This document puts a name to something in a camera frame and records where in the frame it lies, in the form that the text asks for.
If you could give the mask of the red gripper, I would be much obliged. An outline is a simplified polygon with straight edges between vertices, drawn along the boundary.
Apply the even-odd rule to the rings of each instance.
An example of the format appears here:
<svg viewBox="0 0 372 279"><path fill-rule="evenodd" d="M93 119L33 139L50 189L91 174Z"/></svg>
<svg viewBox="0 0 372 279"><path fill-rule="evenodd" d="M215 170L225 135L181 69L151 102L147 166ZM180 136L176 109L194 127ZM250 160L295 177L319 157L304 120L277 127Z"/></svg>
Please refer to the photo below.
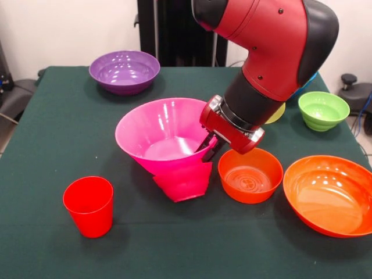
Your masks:
<svg viewBox="0 0 372 279"><path fill-rule="evenodd" d="M208 134L195 153L207 150L202 158L204 163L211 161L225 143L238 153L245 154L256 147L264 136L264 129L260 127L252 131L238 127L227 117L227 112L228 106L219 95L213 96L201 112L199 122Z"/></svg>

